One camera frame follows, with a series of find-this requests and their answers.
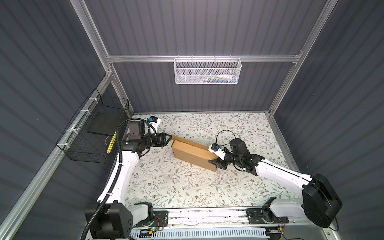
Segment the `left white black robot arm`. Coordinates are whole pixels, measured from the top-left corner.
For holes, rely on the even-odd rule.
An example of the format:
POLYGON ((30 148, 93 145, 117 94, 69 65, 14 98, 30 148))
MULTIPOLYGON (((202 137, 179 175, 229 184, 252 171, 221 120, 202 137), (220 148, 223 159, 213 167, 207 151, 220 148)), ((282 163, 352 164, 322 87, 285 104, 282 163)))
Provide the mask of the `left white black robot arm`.
POLYGON ((81 239, 91 235, 94 240, 130 239, 131 231, 143 222, 151 225, 155 219, 151 203, 138 203, 129 207, 126 202, 127 186, 141 157, 152 148, 165 147, 172 135, 158 133, 161 120, 131 118, 121 122, 108 150, 117 149, 116 160, 106 186, 94 204, 85 211, 87 224, 81 239))

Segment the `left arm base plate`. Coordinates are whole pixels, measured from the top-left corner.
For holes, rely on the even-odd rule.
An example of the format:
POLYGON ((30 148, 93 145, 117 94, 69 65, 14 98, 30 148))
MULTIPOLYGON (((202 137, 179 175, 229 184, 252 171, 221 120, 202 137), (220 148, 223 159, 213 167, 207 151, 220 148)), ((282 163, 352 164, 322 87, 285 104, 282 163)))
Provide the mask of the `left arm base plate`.
POLYGON ((168 211, 154 211, 154 216, 151 220, 144 220, 137 224, 137 227, 167 227, 169 219, 168 211))

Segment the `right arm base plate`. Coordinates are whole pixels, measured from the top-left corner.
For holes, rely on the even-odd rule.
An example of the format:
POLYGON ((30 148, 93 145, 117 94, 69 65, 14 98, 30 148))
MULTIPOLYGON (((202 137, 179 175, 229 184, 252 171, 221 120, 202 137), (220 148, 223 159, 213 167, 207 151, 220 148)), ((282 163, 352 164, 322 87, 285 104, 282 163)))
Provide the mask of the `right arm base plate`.
POLYGON ((246 209, 249 224, 287 224, 288 217, 279 218, 275 216, 271 210, 263 208, 248 208, 246 209))

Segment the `brown cardboard box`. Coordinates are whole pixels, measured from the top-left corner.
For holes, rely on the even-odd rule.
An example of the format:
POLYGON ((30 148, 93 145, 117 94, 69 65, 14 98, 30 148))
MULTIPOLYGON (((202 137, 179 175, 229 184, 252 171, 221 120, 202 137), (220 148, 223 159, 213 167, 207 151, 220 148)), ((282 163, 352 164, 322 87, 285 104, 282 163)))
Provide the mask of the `brown cardboard box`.
POLYGON ((214 164, 209 163, 216 160, 217 156, 209 151, 208 146, 178 136, 173 136, 172 140, 175 158, 213 172, 217 170, 214 164))

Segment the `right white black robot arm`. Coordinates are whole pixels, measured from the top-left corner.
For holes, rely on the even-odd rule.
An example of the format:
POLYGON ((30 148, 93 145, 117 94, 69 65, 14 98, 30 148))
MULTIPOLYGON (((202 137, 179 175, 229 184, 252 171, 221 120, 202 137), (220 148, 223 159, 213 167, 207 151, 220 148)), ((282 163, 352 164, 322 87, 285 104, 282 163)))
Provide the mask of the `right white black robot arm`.
POLYGON ((276 165, 265 157, 250 153, 241 139, 231 140, 229 149, 213 143, 209 151, 217 156, 217 159, 209 161, 217 168, 226 170, 228 165, 233 165, 240 172, 272 180, 297 195, 291 200, 269 198, 258 212, 265 223, 273 224, 282 218, 294 217, 328 228, 336 221, 343 203, 325 176, 306 175, 276 165))

